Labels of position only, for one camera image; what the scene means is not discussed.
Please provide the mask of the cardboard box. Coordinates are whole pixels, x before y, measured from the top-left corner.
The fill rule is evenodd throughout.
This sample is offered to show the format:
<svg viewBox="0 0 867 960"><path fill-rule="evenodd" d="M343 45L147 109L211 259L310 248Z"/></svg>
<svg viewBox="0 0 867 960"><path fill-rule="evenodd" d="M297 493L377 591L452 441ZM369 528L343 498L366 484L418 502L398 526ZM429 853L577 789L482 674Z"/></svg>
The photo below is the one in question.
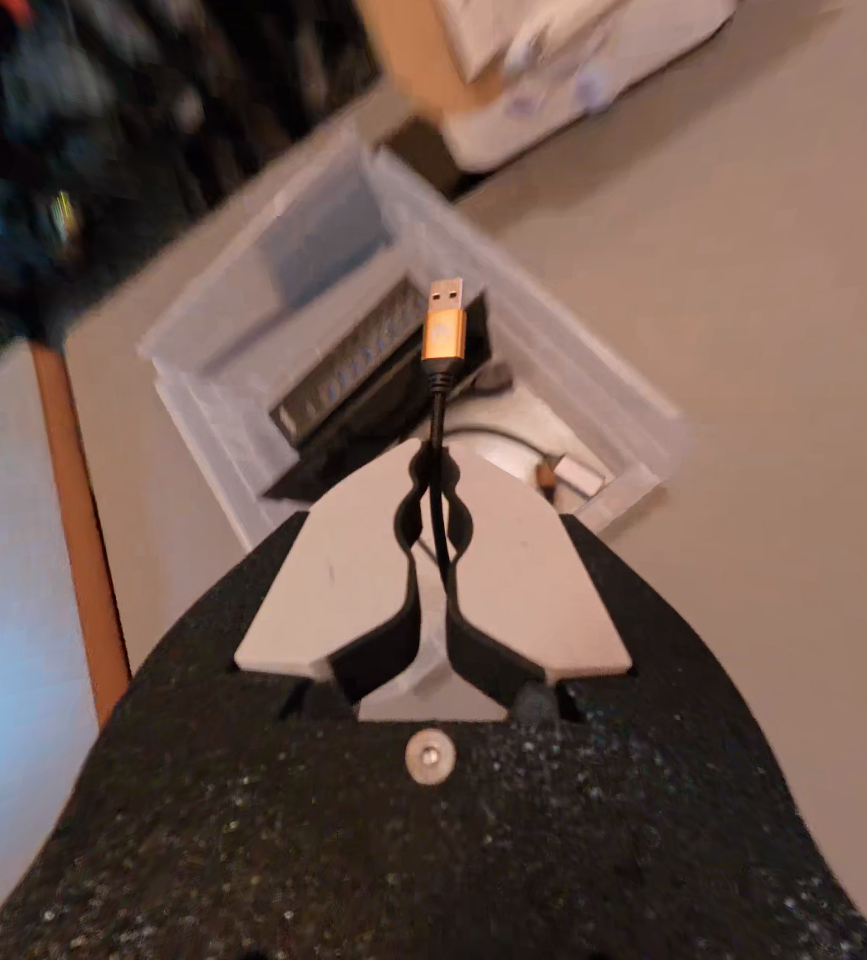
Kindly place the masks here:
<svg viewBox="0 0 867 960"><path fill-rule="evenodd" d="M503 92L494 66L466 81L434 1L355 1L383 72L416 114L444 118L489 106Z"/></svg>

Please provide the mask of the white box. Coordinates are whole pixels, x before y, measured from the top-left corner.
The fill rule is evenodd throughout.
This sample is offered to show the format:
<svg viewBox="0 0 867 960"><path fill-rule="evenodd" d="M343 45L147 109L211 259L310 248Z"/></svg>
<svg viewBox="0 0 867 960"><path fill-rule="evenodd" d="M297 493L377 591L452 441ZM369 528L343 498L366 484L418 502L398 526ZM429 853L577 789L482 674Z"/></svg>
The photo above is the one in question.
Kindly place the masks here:
<svg viewBox="0 0 867 960"><path fill-rule="evenodd" d="M487 173L708 42L735 1L438 2L465 81L499 68L487 104L439 130L462 170Z"/></svg>

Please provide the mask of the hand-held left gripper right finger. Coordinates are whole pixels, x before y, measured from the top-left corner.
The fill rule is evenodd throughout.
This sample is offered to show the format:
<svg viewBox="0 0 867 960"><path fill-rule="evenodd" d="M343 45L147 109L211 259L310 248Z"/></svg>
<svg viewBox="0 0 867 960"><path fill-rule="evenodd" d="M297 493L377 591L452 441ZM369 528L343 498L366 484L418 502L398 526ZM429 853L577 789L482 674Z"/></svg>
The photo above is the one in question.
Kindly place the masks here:
<svg viewBox="0 0 867 960"><path fill-rule="evenodd" d="M444 447L441 475L453 671L509 710L524 688L627 674L632 656L565 518L468 451Z"/></svg>

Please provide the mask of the clear plastic bin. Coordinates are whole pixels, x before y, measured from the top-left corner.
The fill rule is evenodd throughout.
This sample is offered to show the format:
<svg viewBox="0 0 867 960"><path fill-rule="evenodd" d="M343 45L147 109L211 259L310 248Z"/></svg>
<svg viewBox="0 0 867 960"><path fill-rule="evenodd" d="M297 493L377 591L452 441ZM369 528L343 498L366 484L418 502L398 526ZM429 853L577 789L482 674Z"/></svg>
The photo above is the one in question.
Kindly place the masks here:
<svg viewBox="0 0 867 960"><path fill-rule="evenodd" d="M683 415L391 151L344 130L298 156L137 345L246 549L367 461L299 462L270 412L404 274L426 298L433 281L463 279L456 389L506 366L507 420L552 427L607 479L580 502L588 527L606 528L668 479Z"/></svg>

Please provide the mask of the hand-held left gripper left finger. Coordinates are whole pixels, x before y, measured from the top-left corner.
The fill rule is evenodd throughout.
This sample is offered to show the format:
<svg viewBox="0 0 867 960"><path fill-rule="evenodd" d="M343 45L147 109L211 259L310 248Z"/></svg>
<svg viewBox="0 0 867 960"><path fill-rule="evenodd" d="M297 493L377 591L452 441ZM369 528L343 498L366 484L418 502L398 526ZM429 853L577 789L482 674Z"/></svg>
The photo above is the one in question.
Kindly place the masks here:
<svg viewBox="0 0 867 960"><path fill-rule="evenodd" d="M331 683L355 705L411 666L429 461L409 439L311 506L235 651L240 670Z"/></svg>

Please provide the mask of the small white adapter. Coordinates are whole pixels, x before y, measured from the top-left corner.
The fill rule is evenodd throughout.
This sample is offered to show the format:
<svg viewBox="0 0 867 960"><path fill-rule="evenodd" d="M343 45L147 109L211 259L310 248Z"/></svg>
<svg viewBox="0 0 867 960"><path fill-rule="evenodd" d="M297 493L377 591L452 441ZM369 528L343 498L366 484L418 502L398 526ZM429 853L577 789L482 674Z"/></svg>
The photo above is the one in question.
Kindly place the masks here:
<svg viewBox="0 0 867 960"><path fill-rule="evenodd" d="M594 467L569 454L547 456L534 468L534 482L547 502L570 496L586 501L594 498L608 484L608 479Z"/></svg>

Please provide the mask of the black multi-port USB hub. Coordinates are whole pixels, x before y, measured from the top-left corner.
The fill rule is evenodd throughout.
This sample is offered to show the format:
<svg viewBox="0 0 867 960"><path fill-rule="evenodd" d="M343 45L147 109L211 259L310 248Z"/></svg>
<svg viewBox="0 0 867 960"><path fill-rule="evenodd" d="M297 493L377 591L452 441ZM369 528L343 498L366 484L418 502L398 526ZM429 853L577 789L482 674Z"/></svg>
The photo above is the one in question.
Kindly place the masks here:
<svg viewBox="0 0 867 960"><path fill-rule="evenodd" d="M269 412L300 463L371 460L429 415L427 297L407 273Z"/></svg>

